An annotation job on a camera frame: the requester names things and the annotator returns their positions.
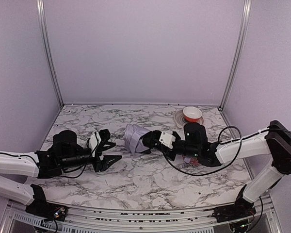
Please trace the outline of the lilac folding umbrella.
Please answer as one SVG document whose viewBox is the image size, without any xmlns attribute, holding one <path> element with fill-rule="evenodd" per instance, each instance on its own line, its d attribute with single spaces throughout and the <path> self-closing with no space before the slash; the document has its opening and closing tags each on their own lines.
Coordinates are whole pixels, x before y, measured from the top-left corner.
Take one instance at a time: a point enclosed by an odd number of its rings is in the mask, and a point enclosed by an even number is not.
<svg viewBox="0 0 291 233">
<path fill-rule="evenodd" d="M 135 124 L 127 124 L 124 133 L 124 142 L 126 150 L 130 151 L 133 156 L 137 156 L 142 154 L 142 150 L 145 147 L 142 145 L 141 137 L 146 133 L 150 132 L 150 130 L 140 127 Z M 188 157 L 197 157 L 196 155 L 189 155 L 188 144 L 186 141 L 181 140 L 182 154 L 183 156 Z M 171 161 L 175 161 L 177 155 L 164 155 L 167 159 Z"/>
</svg>

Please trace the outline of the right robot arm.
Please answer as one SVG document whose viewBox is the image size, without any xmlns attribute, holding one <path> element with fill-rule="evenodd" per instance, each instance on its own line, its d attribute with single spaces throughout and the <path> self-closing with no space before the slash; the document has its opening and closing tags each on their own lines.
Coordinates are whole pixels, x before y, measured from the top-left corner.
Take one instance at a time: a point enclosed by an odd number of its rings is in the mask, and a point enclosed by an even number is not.
<svg viewBox="0 0 291 233">
<path fill-rule="evenodd" d="M 167 161 L 173 161 L 176 155 L 188 155 L 197 158 L 203 166 L 220 166 L 222 169 L 238 158 L 271 155 L 268 165 L 240 190 L 233 204 L 214 210 L 216 217 L 241 217 L 254 213 L 254 202 L 283 176 L 291 174 L 291 131 L 277 120 L 256 133 L 225 142 L 210 143 L 205 127 L 199 123 L 187 123 L 183 129 L 184 140 L 176 132 L 150 131 L 142 136 L 141 142 L 149 149 L 160 151 Z"/>
</svg>

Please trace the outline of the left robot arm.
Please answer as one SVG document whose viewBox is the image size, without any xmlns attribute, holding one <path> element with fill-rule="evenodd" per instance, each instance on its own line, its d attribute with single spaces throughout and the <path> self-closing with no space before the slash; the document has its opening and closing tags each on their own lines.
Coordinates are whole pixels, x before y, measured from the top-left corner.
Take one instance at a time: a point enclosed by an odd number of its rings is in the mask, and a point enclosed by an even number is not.
<svg viewBox="0 0 291 233">
<path fill-rule="evenodd" d="M 92 165 L 95 172 L 106 171 L 122 158 L 120 155 L 102 154 L 115 147 L 110 137 L 107 129 L 93 132 L 86 146 L 82 147 L 77 143 L 75 132 L 64 130 L 53 136 L 53 144 L 46 151 L 28 153 L 0 151 L 0 196 L 24 204 L 26 212 L 33 215 L 63 217 L 67 207 L 47 202 L 42 187 L 18 183 L 5 176 L 65 178 L 67 173 L 85 169 L 87 165 Z"/>
</svg>

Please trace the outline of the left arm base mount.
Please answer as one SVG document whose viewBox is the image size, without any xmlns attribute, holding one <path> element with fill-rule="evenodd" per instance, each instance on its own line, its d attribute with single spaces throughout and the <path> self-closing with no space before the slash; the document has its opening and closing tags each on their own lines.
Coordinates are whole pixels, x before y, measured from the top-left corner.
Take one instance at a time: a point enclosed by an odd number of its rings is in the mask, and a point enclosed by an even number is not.
<svg viewBox="0 0 291 233">
<path fill-rule="evenodd" d="M 68 207 L 48 202 L 32 203 L 26 207 L 25 211 L 26 213 L 44 217 L 46 219 L 64 221 L 68 212 Z"/>
</svg>

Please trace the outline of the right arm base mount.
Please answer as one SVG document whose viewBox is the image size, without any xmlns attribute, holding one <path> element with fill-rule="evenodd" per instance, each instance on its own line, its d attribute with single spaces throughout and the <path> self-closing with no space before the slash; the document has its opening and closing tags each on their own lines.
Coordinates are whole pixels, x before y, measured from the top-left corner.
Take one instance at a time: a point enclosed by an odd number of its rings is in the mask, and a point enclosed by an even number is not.
<svg viewBox="0 0 291 233">
<path fill-rule="evenodd" d="M 248 206 L 244 204 L 231 204 L 214 208 L 211 216 L 216 218 L 218 223 L 221 223 L 248 216 L 254 216 L 255 214 L 256 209 L 252 204 Z"/>
</svg>

